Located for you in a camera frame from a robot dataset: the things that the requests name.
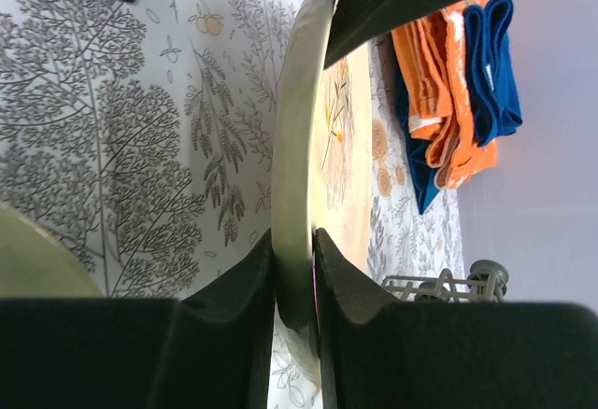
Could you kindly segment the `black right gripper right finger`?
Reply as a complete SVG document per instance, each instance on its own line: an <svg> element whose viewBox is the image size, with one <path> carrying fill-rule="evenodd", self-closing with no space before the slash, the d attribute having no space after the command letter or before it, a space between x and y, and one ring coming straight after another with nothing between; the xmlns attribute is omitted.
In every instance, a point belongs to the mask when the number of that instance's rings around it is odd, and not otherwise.
<svg viewBox="0 0 598 409"><path fill-rule="evenodd" d="M593 408L597 317L569 303L403 302L314 236L327 408Z"/></svg>

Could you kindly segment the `grey wire dish rack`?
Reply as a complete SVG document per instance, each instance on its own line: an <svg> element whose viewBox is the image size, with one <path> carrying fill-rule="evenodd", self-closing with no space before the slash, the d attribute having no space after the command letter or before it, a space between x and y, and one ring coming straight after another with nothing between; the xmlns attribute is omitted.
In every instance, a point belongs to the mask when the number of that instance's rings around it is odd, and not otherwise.
<svg viewBox="0 0 598 409"><path fill-rule="evenodd" d="M388 275L381 287L402 302L499 303L507 293L509 273L497 261L475 261L466 279L449 268L439 276Z"/></svg>

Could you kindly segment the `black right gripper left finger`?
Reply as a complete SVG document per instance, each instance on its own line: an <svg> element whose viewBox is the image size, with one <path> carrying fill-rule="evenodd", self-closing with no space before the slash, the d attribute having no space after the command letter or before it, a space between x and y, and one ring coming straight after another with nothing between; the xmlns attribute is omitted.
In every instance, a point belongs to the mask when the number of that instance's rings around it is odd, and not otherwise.
<svg viewBox="0 0 598 409"><path fill-rule="evenodd" d="M265 233L184 299L5 298L5 408L264 408L275 309Z"/></svg>

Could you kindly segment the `cream green plate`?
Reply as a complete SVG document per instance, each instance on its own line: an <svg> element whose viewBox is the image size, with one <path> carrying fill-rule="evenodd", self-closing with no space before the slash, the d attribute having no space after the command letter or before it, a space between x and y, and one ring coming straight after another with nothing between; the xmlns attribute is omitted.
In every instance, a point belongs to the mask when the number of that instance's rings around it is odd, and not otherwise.
<svg viewBox="0 0 598 409"><path fill-rule="evenodd" d="M101 298L86 269L41 226L1 204L3 298Z"/></svg>
<svg viewBox="0 0 598 409"><path fill-rule="evenodd" d="M313 233L325 230L366 269L372 206L370 52L362 44L331 66L324 58L339 0L305 0L278 81L272 163L272 248L286 346L320 383Z"/></svg>

